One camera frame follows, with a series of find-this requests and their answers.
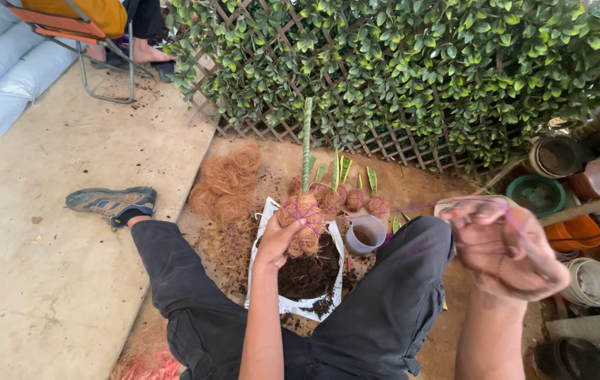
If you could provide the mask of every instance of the ground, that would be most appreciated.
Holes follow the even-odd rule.
[[[245,141],[242,139],[213,139],[209,152],[204,160],[218,157],[234,151]],[[299,145],[286,142],[257,141],[263,153],[263,162],[257,171],[259,182],[254,190],[253,200],[255,210],[246,220],[241,220],[235,225],[222,227],[192,213],[187,204],[178,220],[178,225],[185,239],[192,244],[196,252],[202,257],[208,275],[233,301],[243,304],[246,297],[248,257],[257,231],[257,223],[253,212],[262,211],[266,197],[280,201],[287,198],[286,190],[290,180],[299,175],[301,170],[302,148]],[[319,163],[330,163],[334,152],[325,148],[316,148],[312,154]],[[440,199],[469,195],[477,187],[462,176],[449,173],[438,175],[419,169],[399,166],[390,162],[383,162],[377,158],[368,158],[360,155],[347,156],[354,160],[346,185],[355,185],[356,175],[360,172],[365,180],[365,167],[370,166],[377,172],[379,193],[387,199],[393,208],[409,208],[411,205],[426,205],[435,203]],[[418,215],[431,215],[431,208],[419,208],[405,212],[413,218]],[[391,229],[393,215],[387,222]],[[360,280],[363,274],[374,264],[372,254],[363,257],[346,254],[350,258],[351,266],[355,269],[356,279]],[[445,291],[448,310],[438,317],[431,328],[427,340],[417,358],[422,364],[421,378],[426,380],[452,379],[455,370],[455,348],[459,332],[467,308],[468,293],[471,279],[461,264],[452,262],[444,275]],[[285,327],[304,336],[310,335],[317,323],[296,315],[281,315]],[[525,367],[529,379],[538,377],[532,373],[527,353],[536,344],[542,341],[542,310],[539,303],[532,303],[524,321],[524,354]],[[148,328],[152,324],[161,324],[165,327],[159,313],[150,302],[145,301],[134,325],[134,331]]]

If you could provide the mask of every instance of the plastic cup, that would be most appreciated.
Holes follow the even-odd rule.
[[[372,215],[357,216],[345,234],[346,249],[355,255],[368,254],[384,243],[386,229]]]

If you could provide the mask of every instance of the wooden stick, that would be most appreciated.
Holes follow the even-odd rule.
[[[592,214],[600,210],[600,199],[589,203],[578,205],[574,208],[568,208],[560,212],[556,212],[553,215],[547,216],[539,220],[542,226],[550,226],[558,222],[565,222],[566,220],[574,219],[577,216]]]

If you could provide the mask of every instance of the wooden lattice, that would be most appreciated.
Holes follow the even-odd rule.
[[[240,15],[244,15],[247,20],[253,21],[251,14],[246,10],[246,7],[252,1],[258,1],[265,11],[269,9],[265,0],[244,0],[237,3],[238,8],[228,15],[228,12],[225,12],[220,6],[221,3],[219,3],[217,0],[211,0],[215,6],[215,9],[217,10],[217,13],[220,15],[221,21],[225,22],[230,30],[234,29],[233,21],[235,21]],[[288,12],[290,13],[292,20],[283,27],[277,26],[276,29],[278,36],[280,36],[283,43],[288,47],[288,52],[285,54],[295,55],[295,47],[286,38],[286,32],[293,26],[296,26],[297,29],[301,31],[304,29],[304,25],[302,25],[300,22],[301,17],[295,13],[292,6],[289,7]],[[344,13],[342,14],[342,17],[344,20],[347,20]],[[360,21],[352,24],[350,27],[356,28],[359,26],[359,24]],[[325,36],[328,44],[333,43],[333,39],[330,37],[326,28],[315,28],[315,30],[316,29],[321,29],[321,32]],[[260,31],[257,32],[257,36],[263,39],[265,44],[268,43],[267,39]],[[249,57],[254,56],[252,52],[249,51],[248,53]],[[278,65],[278,67],[284,66],[279,63],[279,57],[276,56],[273,51],[270,51],[270,56],[271,59]],[[207,61],[208,58],[210,58],[212,62],[215,62],[215,59],[211,56],[206,57],[203,50],[197,51],[194,54],[194,58],[196,62],[194,67],[197,70],[198,78],[194,85],[194,90],[195,93],[203,96],[204,101],[199,104],[198,101],[194,99],[192,102],[197,110],[212,116],[213,114],[217,113],[217,111],[215,111],[211,104],[205,100],[206,97],[203,93],[202,85],[205,78],[218,70],[220,66],[218,64],[212,64],[210,68],[205,68],[206,65],[204,62]],[[249,58],[247,62],[242,63],[236,61],[235,64],[237,65],[237,68],[243,68],[252,61],[253,58]],[[343,77],[338,81],[333,81],[328,74],[325,74],[330,89],[339,82],[346,80],[348,72],[344,64],[339,63],[339,68]],[[290,85],[292,86],[293,91],[298,94],[300,94],[300,92],[304,89],[304,87],[296,87],[292,82],[290,82]],[[338,101],[342,103],[342,98],[339,95]],[[381,106],[380,99],[378,97],[374,97],[374,101],[378,106]],[[298,133],[301,130],[301,126],[298,123],[295,123],[294,125],[288,125],[285,120],[280,121],[276,126],[270,125],[267,122],[266,116],[272,112],[272,110],[270,104],[268,104],[268,106],[270,109],[262,114],[259,114],[255,122],[246,122],[246,125],[240,128],[236,128],[229,124],[229,117],[226,114],[219,114],[215,118],[216,130],[218,134],[223,137],[230,137],[232,135],[237,137],[256,136],[260,139],[274,139],[281,142],[291,141],[301,144],[301,140],[298,138]],[[405,113],[403,110],[400,110],[399,112],[405,120]],[[337,120],[335,120],[331,114],[328,114],[327,116],[333,124],[334,130],[337,131],[339,129],[337,126]],[[449,133],[445,125],[442,127],[442,137],[439,143],[435,147],[425,150],[419,149],[419,145],[415,141],[417,134],[414,131],[410,131],[409,129],[405,128],[393,128],[389,125],[384,127],[380,126],[378,129],[380,130],[379,132],[374,128],[371,129],[370,132],[366,133],[363,139],[359,139],[357,143],[346,147],[346,149],[351,153],[362,152],[368,155],[381,155],[381,159],[388,162],[397,162],[398,164],[405,166],[414,165],[419,169],[432,170],[441,173],[448,170],[452,170],[457,173],[464,172],[464,169],[461,168],[462,165],[472,161],[472,159],[466,153],[456,155],[453,152],[454,149],[449,144]],[[319,126],[312,128],[312,142],[314,145],[333,146],[331,136],[321,133]],[[498,170],[494,168],[482,168],[482,165],[476,165],[472,170],[473,177],[480,182],[489,180],[496,172],[498,172]]]

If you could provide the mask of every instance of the orange pot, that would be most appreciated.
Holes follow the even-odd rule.
[[[544,227],[549,243],[558,252],[590,249],[600,245],[600,228],[588,215]]]

